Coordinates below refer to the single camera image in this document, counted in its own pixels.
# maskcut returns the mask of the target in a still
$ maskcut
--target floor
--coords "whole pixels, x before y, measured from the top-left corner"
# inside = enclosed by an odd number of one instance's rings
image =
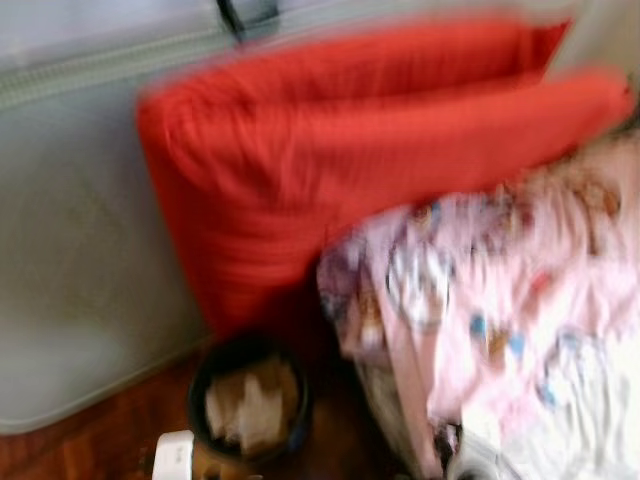
[[[3,480],[151,478],[161,433],[188,428],[185,397],[200,354],[42,430],[0,437]],[[352,372],[336,364],[314,381],[312,434],[265,480],[384,480],[401,467],[371,421]]]

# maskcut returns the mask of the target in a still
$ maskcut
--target black bowl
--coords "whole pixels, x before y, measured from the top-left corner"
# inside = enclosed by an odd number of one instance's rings
[[[287,441],[273,450],[251,457],[242,455],[238,446],[227,445],[222,439],[214,439],[209,430],[206,415],[206,394],[217,376],[266,360],[278,355],[291,366],[298,387],[298,408]],[[204,359],[189,388],[187,408],[191,429],[196,439],[215,455],[227,461],[249,466],[260,466],[277,457],[298,450],[311,425],[312,399],[309,381],[297,360],[286,349],[259,335],[243,335],[214,349]]]

